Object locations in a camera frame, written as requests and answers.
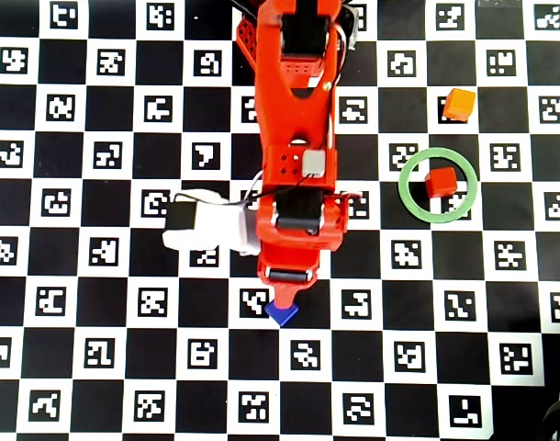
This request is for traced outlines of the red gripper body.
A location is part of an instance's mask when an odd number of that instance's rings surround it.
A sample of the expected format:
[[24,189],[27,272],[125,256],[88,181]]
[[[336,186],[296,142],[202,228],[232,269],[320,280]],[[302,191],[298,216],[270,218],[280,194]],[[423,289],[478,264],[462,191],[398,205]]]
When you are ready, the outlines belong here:
[[282,188],[260,199],[258,272],[272,281],[316,278],[320,253],[335,251],[348,227],[348,195],[322,188]]

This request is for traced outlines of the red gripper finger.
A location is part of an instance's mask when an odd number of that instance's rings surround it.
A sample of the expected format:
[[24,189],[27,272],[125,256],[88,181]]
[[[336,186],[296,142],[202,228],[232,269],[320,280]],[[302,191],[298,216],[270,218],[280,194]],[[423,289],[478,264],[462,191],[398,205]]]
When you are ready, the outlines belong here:
[[314,283],[314,279],[308,282],[272,281],[271,286],[274,289],[275,307],[290,308],[297,293],[312,287]]

